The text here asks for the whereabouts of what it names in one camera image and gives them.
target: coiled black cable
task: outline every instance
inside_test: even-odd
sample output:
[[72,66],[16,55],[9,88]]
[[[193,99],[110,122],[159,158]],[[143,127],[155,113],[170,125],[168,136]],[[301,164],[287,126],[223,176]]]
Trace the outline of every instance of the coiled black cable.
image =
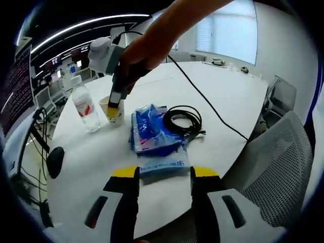
[[[114,40],[113,43],[117,44],[119,43],[119,40],[121,38],[122,34],[125,33],[136,33],[139,35],[143,35],[140,32],[137,31],[132,31],[132,30],[128,30],[128,31],[124,31],[122,33],[120,33]],[[230,126],[229,124],[227,124],[222,117],[218,114],[217,110],[213,107],[213,105],[211,104],[211,102],[205,97],[205,95],[203,95],[203,93],[196,87],[196,85],[194,85],[194,83],[191,81],[191,79],[188,77],[188,75],[183,71],[183,69],[179,66],[179,64],[172,58],[170,57],[170,55],[168,55],[168,57],[170,58],[170,60],[177,66],[177,68],[183,73],[183,75],[188,79],[189,83],[197,90],[197,92],[203,97],[203,99],[209,104],[209,106],[212,108],[212,110],[214,111],[214,113],[217,115],[217,117],[219,118],[219,120],[228,128],[230,128],[231,130],[233,130],[234,132],[236,132],[237,134],[239,134],[241,137],[243,137],[244,139],[248,140],[248,138],[246,136],[244,136],[242,133],[240,133],[238,130],[236,130],[235,128],[233,128],[232,126]]]
[[[197,114],[187,111],[187,110],[180,110],[176,108],[186,107],[193,109]],[[191,122],[189,127],[181,127],[175,124],[173,121],[178,118],[185,118]],[[201,118],[200,113],[189,105],[177,105],[170,108],[163,116],[163,125],[172,133],[178,134],[181,137],[191,141],[194,139],[198,134],[206,134],[204,130],[201,130],[203,126],[203,120]]]

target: paper cup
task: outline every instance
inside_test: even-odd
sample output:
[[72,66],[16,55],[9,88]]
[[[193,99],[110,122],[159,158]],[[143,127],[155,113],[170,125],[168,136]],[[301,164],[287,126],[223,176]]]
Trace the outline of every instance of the paper cup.
[[99,101],[99,105],[103,113],[106,115],[107,119],[109,120],[109,123],[118,127],[124,122],[124,116],[125,116],[124,100],[120,101],[117,114],[113,118],[108,117],[108,102],[109,102],[109,96],[101,99]]

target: bottle cap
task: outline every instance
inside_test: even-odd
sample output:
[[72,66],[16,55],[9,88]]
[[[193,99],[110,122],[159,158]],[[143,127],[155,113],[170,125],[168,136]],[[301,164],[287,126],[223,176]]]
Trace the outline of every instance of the bottle cap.
[[82,83],[81,75],[78,75],[78,76],[75,76],[75,77],[71,78],[71,82],[72,82],[73,86]]

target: ceiling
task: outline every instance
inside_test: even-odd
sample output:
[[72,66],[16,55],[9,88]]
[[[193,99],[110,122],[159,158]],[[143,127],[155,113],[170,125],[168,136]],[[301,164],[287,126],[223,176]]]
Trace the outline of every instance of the ceiling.
[[[148,14],[152,15],[166,7],[173,0],[136,0],[125,4],[124,1],[91,0],[90,3],[77,4],[67,0],[47,0],[32,14],[24,35],[32,37],[30,44],[33,47],[51,35],[77,23],[86,20],[120,15],[120,14]],[[286,8],[280,0],[257,0],[283,11]],[[73,29],[48,42],[32,54],[32,64],[36,69],[45,61],[79,44],[91,41],[98,37],[108,36],[113,27],[125,26],[129,29],[149,17],[125,17],[106,19],[83,25]]]

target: round white table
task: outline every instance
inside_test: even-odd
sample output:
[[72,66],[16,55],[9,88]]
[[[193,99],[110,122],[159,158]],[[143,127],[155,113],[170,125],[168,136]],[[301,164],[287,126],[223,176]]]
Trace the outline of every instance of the round white table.
[[[182,62],[179,65],[209,99],[221,117],[249,137],[257,122],[267,91],[267,83],[257,77],[203,64]],[[58,120],[51,148],[65,150],[62,170],[56,179],[48,176],[48,199],[55,223],[62,223],[69,237],[87,242],[100,237],[99,229],[84,225],[86,216],[114,169],[136,164],[128,143],[130,116],[140,106],[155,104],[190,105],[202,116],[203,139],[188,146],[191,165],[216,170],[220,177],[232,166],[246,140],[226,127],[190,85],[173,63],[161,64],[141,78],[125,101],[125,123],[109,126],[98,101],[108,96],[111,76],[94,80],[89,88],[101,120],[101,128],[87,133],[68,99]],[[160,180],[148,185],[140,182],[139,212],[134,238],[151,233],[177,219],[191,207],[190,174]]]

